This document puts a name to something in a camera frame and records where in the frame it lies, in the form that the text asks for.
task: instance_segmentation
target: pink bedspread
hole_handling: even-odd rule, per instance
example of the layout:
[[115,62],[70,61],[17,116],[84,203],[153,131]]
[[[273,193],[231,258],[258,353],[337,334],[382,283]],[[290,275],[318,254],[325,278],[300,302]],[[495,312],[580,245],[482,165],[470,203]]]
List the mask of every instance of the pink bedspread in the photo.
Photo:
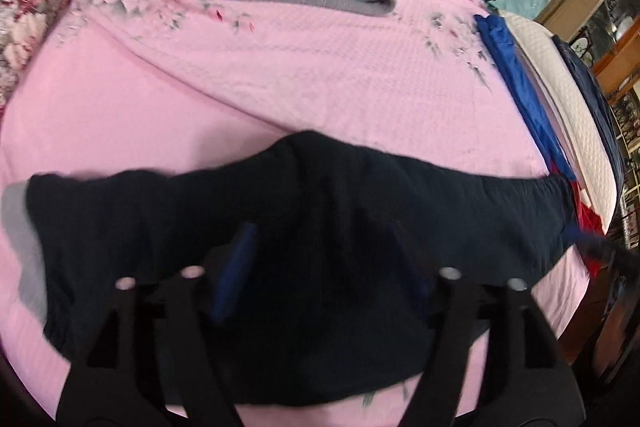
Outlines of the pink bedspread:
[[[13,97],[0,185],[35,172],[183,172],[313,128],[348,142],[500,176],[544,162],[474,32],[477,0],[399,0],[387,18],[232,0],[75,0]],[[18,299],[0,231],[0,336],[51,415],[68,362]],[[534,289],[556,332],[588,279],[574,251]],[[475,407],[486,338],[459,412]],[[396,425],[416,378],[323,407],[239,407],[247,426]]]

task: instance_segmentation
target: dark blue fabric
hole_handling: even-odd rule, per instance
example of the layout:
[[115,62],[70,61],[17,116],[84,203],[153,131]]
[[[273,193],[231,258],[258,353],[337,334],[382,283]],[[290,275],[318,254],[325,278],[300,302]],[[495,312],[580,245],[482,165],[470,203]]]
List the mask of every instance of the dark blue fabric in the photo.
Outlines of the dark blue fabric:
[[42,245],[45,335],[70,359],[119,277],[165,279],[254,223],[257,238],[225,250],[216,298],[219,316],[232,315],[203,329],[236,403],[292,406],[424,370],[436,338],[415,305],[432,305],[435,281],[414,267],[531,287],[569,247],[562,230],[576,219],[565,176],[476,176],[314,132],[178,176],[33,176],[25,199]]
[[558,136],[540,103],[536,89],[515,54],[513,36],[506,22],[497,15],[489,15],[486,18],[476,15],[476,23],[482,42],[489,50],[507,84],[549,172],[557,169],[570,181],[576,181],[575,174],[562,152]]
[[215,324],[222,324],[235,311],[240,292],[254,266],[257,249],[258,229],[253,223],[244,223],[213,291],[209,315]]
[[582,97],[589,107],[593,121],[596,123],[600,139],[609,157],[613,176],[616,179],[616,191],[618,197],[622,194],[622,185],[625,179],[625,164],[622,154],[616,143],[616,133],[612,122],[613,115],[605,100],[598,81],[591,73],[587,65],[580,60],[578,55],[571,49],[569,44],[560,39],[557,35],[553,37],[554,44],[558,48],[562,60],[574,78],[575,83],[582,93]]

